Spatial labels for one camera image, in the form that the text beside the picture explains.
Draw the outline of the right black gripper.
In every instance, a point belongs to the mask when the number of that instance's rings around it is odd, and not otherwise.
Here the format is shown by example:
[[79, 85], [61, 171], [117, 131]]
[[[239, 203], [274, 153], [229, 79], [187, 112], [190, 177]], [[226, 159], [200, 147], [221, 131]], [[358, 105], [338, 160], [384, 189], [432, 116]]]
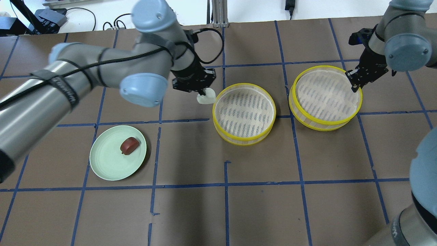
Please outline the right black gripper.
[[375, 82], [389, 71], [386, 57], [376, 53], [370, 47], [370, 38], [375, 31], [375, 29], [361, 29], [352, 33], [349, 37], [349, 45], [363, 45], [365, 47], [355, 69], [345, 72], [354, 93], [361, 90], [368, 83]]

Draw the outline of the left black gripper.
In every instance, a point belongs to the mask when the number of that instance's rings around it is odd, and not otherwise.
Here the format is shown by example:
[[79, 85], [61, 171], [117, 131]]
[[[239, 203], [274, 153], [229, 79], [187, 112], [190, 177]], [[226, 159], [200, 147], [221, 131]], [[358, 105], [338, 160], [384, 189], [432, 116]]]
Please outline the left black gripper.
[[216, 79], [214, 68], [172, 70], [171, 73], [175, 76], [172, 80], [173, 89], [188, 93], [203, 93], [203, 90], [209, 88]]

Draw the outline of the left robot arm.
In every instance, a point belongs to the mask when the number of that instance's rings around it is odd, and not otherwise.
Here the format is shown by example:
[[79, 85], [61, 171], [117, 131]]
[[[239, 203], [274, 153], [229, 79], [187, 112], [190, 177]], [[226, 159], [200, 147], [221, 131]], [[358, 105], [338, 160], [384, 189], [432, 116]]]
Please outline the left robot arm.
[[1, 182], [61, 120], [72, 113], [95, 87], [116, 88], [126, 101], [143, 107], [162, 103], [168, 76], [173, 89], [212, 95], [216, 78], [196, 53], [188, 32], [165, 0], [140, 0], [132, 22], [139, 36], [132, 50], [60, 43], [49, 65], [1, 99]]

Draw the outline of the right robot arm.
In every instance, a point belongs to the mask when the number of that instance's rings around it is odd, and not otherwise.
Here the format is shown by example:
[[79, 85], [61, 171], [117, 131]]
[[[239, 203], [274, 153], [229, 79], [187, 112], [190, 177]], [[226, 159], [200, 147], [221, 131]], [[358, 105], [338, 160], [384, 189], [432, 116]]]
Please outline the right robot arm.
[[[428, 28], [425, 13], [431, 0], [392, 0], [372, 29], [351, 34], [350, 45], [365, 47], [359, 64], [345, 73], [357, 92], [386, 74], [436, 68], [436, 30]], [[437, 216], [437, 131], [433, 128], [416, 149], [409, 183], [412, 204], [373, 235], [366, 246], [435, 246]]]

